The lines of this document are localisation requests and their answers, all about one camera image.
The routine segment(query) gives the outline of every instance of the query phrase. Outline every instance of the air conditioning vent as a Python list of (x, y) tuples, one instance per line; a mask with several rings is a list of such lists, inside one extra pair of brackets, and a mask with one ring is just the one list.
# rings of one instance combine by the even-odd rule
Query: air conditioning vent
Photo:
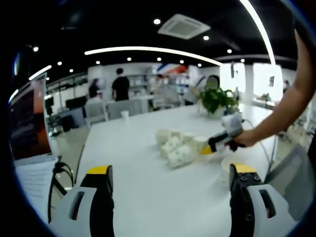
[(208, 25), (193, 18), (175, 14), (158, 30), (158, 34), (189, 40), (211, 29)]

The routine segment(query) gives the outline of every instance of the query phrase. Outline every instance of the led light strip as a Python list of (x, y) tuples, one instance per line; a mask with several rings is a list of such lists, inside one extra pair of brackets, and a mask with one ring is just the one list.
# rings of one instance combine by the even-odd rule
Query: led light strip
[(246, 10), (248, 11), (248, 13), (250, 14), (250, 16), (252, 17), (253, 21), (255, 22), (261, 36), (262, 39), (266, 45), (267, 51), (268, 51), (268, 55), (270, 57), (270, 62), (272, 65), (276, 65), (276, 60), (275, 60), (275, 56), (273, 54), (273, 50), (272, 50), (272, 46), (268, 37), (268, 34), (266, 32), (265, 27), (262, 24), (262, 21), (260, 20), (260, 17), (258, 16), (256, 10), (253, 8), (253, 6), (251, 5), (251, 3), (249, 2), (249, 0), (239, 0), (241, 2), (241, 4), (246, 8)]
[(10, 96), (10, 98), (9, 98), (9, 103), (10, 103), (10, 101), (13, 99), (13, 97), (17, 94), (19, 92), (19, 90), (18, 89), (16, 89), (14, 92), (13, 92), (13, 94)]
[(155, 51), (155, 52), (163, 52), (163, 53), (173, 53), (182, 56), (187, 56), (191, 58), (196, 58), (198, 60), (202, 60), (205, 62), (209, 62), (218, 66), (222, 66), (223, 64), (215, 61), (210, 58), (206, 58), (197, 54), (183, 52), (180, 50), (169, 49), (169, 48), (158, 48), (158, 47), (145, 47), (145, 46), (122, 46), (122, 47), (112, 47), (112, 48), (100, 48), (91, 51), (84, 52), (85, 55), (95, 54), (95, 53), (105, 53), (105, 52), (114, 52), (114, 51), (124, 51), (124, 50), (140, 50), (140, 51)]
[(51, 65), (48, 65), (47, 67), (44, 67), (43, 69), (39, 70), (37, 73), (34, 73), (33, 75), (31, 75), (29, 77), (29, 80), (33, 80), (34, 78), (36, 78), (37, 76), (39, 76), (40, 74), (46, 72), (49, 69), (51, 69)]

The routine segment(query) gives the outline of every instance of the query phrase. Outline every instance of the potted plant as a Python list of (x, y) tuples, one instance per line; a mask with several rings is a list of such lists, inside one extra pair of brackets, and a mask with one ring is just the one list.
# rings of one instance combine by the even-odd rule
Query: potted plant
[(231, 90), (206, 86), (205, 90), (199, 94), (199, 99), (211, 117), (217, 119), (223, 115), (232, 114), (238, 107), (238, 101)]

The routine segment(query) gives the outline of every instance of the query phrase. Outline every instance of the black ceiling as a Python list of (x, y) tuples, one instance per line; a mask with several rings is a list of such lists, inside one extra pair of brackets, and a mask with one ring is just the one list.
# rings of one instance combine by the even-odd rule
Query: black ceiling
[[(296, 44), (289, 10), (277, 0), (251, 0), (251, 3), (267, 30), (274, 54), (295, 59)], [(104, 47), (155, 46), (209, 58), (227, 56), (228, 48), (233, 49), (232, 55), (267, 54), (256, 25), (239, 0), (187, 3), (60, 0), (44, 4), (27, 1), (15, 12), (14, 43), (21, 52), (21, 73), (14, 79), (15, 87), (25, 84), (28, 76), (47, 65), (53, 66), (48, 71), (49, 82), (52, 82), (69, 76), (70, 68), (75, 73), (86, 71), (96, 60), (106, 65), (126, 63), (127, 57), (132, 57), (132, 62), (155, 62), (161, 57), (164, 63), (178, 63), (180, 59), (187, 64), (199, 63), (195, 59), (157, 52), (84, 55), (87, 50)], [(211, 29), (190, 40), (158, 34), (160, 26), (176, 13), (197, 19)], [(155, 18), (161, 19), (162, 24), (154, 25)], [(204, 35), (210, 39), (204, 41)], [(35, 45), (39, 47), (36, 53), (32, 51)], [(247, 59), (246, 62), (254, 61), (258, 60)], [(295, 63), (277, 63), (295, 67)]]

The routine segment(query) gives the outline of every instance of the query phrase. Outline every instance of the window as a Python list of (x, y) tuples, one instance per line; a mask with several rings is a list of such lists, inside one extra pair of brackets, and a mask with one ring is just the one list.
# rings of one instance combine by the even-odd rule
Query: window
[(280, 65), (253, 64), (253, 92), (256, 96), (269, 94), (272, 101), (280, 101), (283, 96), (283, 79)]
[(223, 90), (235, 91), (238, 87), (239, 92), (246, 90), (245, 65), (234, 63), (234, 77), (232, 78), (231, 64), (227, 63), (220, 67), (220, 84)]

